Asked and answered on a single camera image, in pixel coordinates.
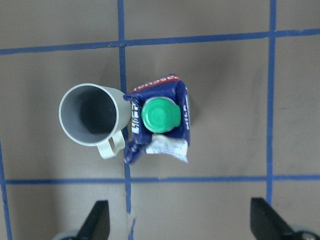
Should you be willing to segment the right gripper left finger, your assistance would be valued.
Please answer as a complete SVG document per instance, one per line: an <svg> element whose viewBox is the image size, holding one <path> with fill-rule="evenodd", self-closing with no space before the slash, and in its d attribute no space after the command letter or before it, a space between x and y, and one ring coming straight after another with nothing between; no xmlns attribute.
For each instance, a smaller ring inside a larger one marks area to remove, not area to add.
<svg viewBox="0 0 320 240"><path fill-rule="evenodd" d="M75 240L107 240L110 236L110 212L108 200L95 202Z"/></svg>

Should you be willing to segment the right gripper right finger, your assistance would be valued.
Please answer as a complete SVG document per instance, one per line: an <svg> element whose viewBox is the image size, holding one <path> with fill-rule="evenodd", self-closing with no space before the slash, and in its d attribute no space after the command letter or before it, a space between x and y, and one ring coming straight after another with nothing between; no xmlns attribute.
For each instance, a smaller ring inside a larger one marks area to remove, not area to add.
<svg viewBox="0 0 320 240"><path fill-rule="evenodd" d="M250 230L256 240L291 240L294 230L262 197L250 200Z"/></svg>

